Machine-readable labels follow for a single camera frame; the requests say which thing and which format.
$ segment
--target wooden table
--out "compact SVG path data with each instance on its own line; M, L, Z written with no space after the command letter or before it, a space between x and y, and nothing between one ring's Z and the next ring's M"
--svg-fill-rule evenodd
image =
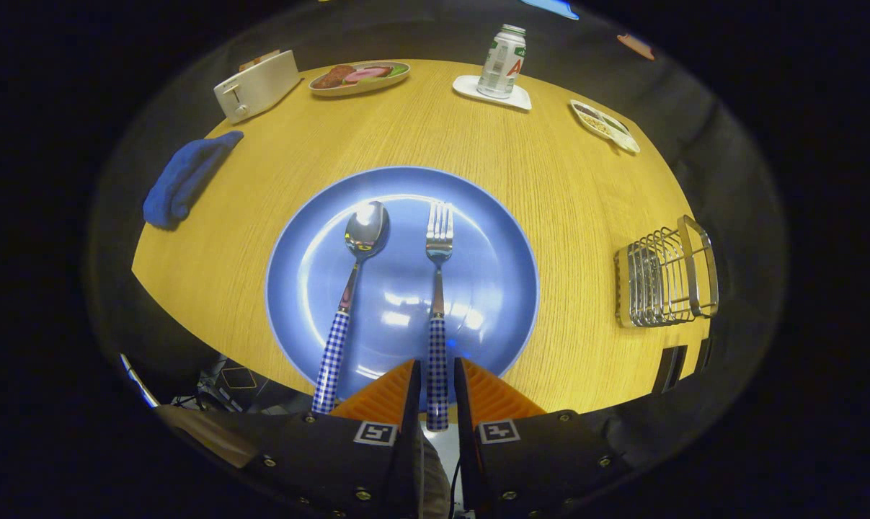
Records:
M265 310L267 261L280 231L310 197L350 174L388 165L432 167L490 191L518 220L536 254L536 328L505 381L548 411L586 412L648 394L662 349L687 345L694 371L705 319L626 329L615 319L613 253L660 226L693 217L675 175L627 117L539 79L523 112L451 89L480 65L401 59L411 76L382 91L325 99L307 70L277 106L209 138L246 134L177 231L144 228L134 275L181 325L227 357L312 394L284 357ZM626 123L628 154L587 132L569 99Z

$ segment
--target fork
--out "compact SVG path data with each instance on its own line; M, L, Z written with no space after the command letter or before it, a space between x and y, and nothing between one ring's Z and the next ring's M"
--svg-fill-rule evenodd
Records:
M431 203L425 232L425 254L435 263L435 296L428 322L428 430L448 428L448 353L444 333L444 290L441 265L454 249L454 209L447 203Z

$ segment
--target ham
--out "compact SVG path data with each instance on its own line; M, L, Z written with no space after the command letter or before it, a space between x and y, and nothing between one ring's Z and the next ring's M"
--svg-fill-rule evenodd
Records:
M352 72L348 76L345 76L346 83L357 83L361 79L367 78L380 78L380 76L385 76L392 72L392 68L389 66L370 66L370 68L362 68L361 70L356 70Z

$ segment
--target food plate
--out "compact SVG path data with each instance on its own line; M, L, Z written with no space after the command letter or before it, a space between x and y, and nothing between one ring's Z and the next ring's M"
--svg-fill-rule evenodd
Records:
M513 86L511 88L511 96L507 99L498 99L496 97L489 97L488 95L481 94L477 91L476 85L479 81L480 76L458 76L457 79L454 79L453 86L455 91L467 97L495 102L498 105L515 106L516 108L523 108L524 110L531 109L531 96L528 94L528 91L521 88L521 86Z
M408 63L402 63L401 61L369 61L365 63L355 63L355 65L352 66L359 71L366 68L392 68L397 72L403 68L405 68L405 70L394 76L387 76L386 78L365 79L353 85L334 86L330 89L317 89L316 83L319 82L320 79L325 78L329 73L329 70L332 70L332 67L330 66L325 74L310 81L310 91L323 97L339 97L342 95L353 95L356 93L375 91L376 89L386 88L387 86L399 83L401 80L408 78L409 72L412 70L412 67L409 66Z
M639 153L639 144L636 144L629 129L626 129L622 122L575 99L569 100L569 106L572 107L573 112L576 112L576 118L588 131L600 138L610 139L614 144L632 154Z
M294 368L316 384L355 262L345 247L345 226L355 207L369 200L386 206L391 234L359 272L339 398L410 358L427 360L435 266L425 256L425 227L433 200L455 209L454 251L442 270L451 403L454 358L497 375L508 371L537 318L534 253L517 221L487 191L421 167L379 168L340 180L307 201L280 234L267 266L265 300L275 339ZM425 402L423 383L421 409Z

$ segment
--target white toaster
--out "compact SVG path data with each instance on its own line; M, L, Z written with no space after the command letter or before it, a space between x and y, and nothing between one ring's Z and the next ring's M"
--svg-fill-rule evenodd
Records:
M268 53L240 66L240 72L213 88L220 108L231 123L261 114L300 81L293 50Z

